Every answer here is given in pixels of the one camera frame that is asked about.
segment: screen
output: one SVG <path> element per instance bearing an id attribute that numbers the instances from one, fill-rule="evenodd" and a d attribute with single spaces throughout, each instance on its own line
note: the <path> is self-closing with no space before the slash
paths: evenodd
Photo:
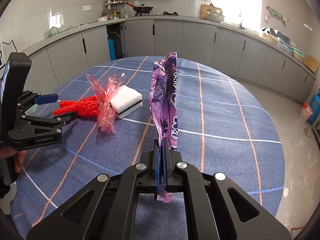
<path id="1" fill-rule="evenodd" d="M 7 76 L 8 76 L 9 68 L 10 68 L 10 62 L 8 60 L 7 65 L 5 66 L 5 70 L 4 70 L 1 85 L 0 85 L 0 101 L 1 101 L 1 103 L 2 103 L 2 99 L 3 99 L 4 86 L 5 86 L 5 81 L 7 79 Z"/>

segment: human hand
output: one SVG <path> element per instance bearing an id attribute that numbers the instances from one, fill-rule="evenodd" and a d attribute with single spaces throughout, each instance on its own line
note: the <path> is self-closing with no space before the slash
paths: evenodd
<path id="1" fill-rule="evenodd" d="M 24 162 L 24 158 L 26 157 L 27 152 L 26 151 L 17 151 L 13 149 L 11 146 L 3 146 L 0 148 L 0 159 L 7 158 L 12 155 L 15 155 L 14 158 L 14 170 L 16 172 L 20 172 L 22 169 L 22 165 Z"/>

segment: floor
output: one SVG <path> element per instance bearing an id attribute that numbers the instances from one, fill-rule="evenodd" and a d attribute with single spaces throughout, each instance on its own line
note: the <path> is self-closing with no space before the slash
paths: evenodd
<path id="1" fill-rule="evenodd" d="M 299 118 L 299 104 L 265 89 L 241 82 L 270 113 L 284 149 L 284 193 L 276 218 L 291 231 L 294 238 L 311 217 L 320 201 L 320 151 L 314 138 L 303 128 L 310 128 Z M 9 213 L 9 201 L 15 185 L 0 206 Z"/>

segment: round table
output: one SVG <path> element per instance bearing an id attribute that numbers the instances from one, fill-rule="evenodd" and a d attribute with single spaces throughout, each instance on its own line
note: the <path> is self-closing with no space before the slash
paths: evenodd
<path id="1" fill-rule="evenodd" d="M 27 152 L 11 206 L 24 238 L 31 226 L 98 174 L 122 173 L 153 149 L 157 134 L 148 97 L 154 61 L 162 58 L 124 58 L 85 72 L 101 81 L 125 72 L 127 86 L 142 94 L 143 106 L 116 120 L 116 135 L 97 133 L 95 118 L 78 118 L 63 127 L 62 143 Z M 178 58 L 177 71 L 177 150 L 183 160 L 207 174 L 224 172 L 275 216 L 284 185 L 284 155 L 270 115 L 240 83 L 217 70 Z M 93 95 L 85 73 L 55 91 L 60 100 Z M 58 107 L 58 102 L 39 106 L 34 115 L 51 118 Z M 171 203 L 140 195 L 133 239 L 188 239 L 182 193 L 174 194 Z"/>

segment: frying pan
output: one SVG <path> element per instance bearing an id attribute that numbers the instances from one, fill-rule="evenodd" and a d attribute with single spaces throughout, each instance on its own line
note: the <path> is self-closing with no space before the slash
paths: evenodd
<path id="1" fill-rule="evenodd" d="M 153 7 L 144 6 L 144 4 L 141 6 L 135 6 L 132 3 L 127 3 L 127 5 L 131 6 L 136 13 L 148 13 L 153 9 Z"/>

